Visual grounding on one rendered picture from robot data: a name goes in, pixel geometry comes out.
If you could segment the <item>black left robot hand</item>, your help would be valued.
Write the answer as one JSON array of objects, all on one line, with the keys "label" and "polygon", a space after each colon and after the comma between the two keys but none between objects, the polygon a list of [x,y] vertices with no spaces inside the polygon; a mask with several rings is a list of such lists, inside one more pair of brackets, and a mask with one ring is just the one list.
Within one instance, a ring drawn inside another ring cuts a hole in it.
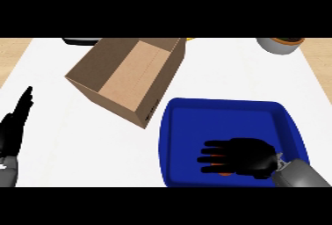
[{"label": "black left robot hand", "polygon": [[23,137],[23,126],[29,113],[32,102],[32,87],[26,90],[17,100],[14,110],[4,116],[0,121],[0,158],[17,156]]}]

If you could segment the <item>black round object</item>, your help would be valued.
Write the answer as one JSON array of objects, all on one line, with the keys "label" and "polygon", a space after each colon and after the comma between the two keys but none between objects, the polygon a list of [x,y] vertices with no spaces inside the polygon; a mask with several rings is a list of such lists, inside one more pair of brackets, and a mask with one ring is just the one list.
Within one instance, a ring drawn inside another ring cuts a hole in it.
[{"label": "black round object", "polygon": [[61,40],[67,45],[92,46],[100,38],[63,38]]}]

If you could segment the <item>red tomato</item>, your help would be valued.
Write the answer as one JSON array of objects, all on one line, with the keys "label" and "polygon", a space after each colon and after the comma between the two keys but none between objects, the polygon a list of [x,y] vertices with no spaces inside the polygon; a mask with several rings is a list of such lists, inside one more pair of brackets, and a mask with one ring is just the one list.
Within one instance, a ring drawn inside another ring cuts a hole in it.
[{"label": "red tomato", "polygon": [[[212,157],[224,157],[224,155],[209,155],[209,156],[212,156]],[[213,166],[213,165],[222,165],[222,163],[209,163],[209,165],[210,165],[210,166]],[[222,177],[227,177],[227,176],[231,175],[231,173],[225,173],[225,172],[219,172],[218,174],[219,174]]]}]

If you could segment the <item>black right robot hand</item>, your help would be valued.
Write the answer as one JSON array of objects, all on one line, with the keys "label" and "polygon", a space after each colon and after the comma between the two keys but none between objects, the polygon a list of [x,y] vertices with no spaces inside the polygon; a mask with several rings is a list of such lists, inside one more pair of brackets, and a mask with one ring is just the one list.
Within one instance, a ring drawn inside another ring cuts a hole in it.
[{"label": "black right robot hand", "polygon": [[277,170],[274,147],[255,138],[231,138],[227,141],[204,141],[199,163],[201,173],[234,173],[266,179]]}]

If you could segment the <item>brown cardboard box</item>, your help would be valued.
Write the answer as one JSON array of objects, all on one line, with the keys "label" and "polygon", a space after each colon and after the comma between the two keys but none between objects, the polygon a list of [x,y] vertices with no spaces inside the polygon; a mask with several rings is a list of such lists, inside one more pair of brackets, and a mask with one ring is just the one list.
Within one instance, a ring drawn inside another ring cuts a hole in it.
[{"label": "brown cardboard box", "polygon": [[184,38],[103,38],[66,79],[86,99],[145,127],[185,53]]}]

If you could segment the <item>grey pot with orange rim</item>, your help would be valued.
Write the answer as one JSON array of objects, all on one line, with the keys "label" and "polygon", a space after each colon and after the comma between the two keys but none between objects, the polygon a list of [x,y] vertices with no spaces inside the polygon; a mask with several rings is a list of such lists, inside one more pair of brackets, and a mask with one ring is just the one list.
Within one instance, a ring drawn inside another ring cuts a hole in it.
[{"label": "grey pot with orange rim", "polygon": [[290,54],[303,42],[303,38],[258,38],[262,49],[272,54]]}]

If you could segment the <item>blue plastic tray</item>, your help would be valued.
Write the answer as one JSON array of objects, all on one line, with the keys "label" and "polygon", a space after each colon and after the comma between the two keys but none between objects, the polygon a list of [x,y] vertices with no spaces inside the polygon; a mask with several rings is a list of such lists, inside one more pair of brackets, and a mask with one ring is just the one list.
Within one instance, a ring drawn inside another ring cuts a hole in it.
[{"label": "blue plastic tray", "polygon": [[197,162],[203,142],[256,138],[274,146],[286,162],[306,160],[302,138],[275,102],[173,98],[159,127],[159,164],[168,187],[271,187],[269,179],[203,174]]}]

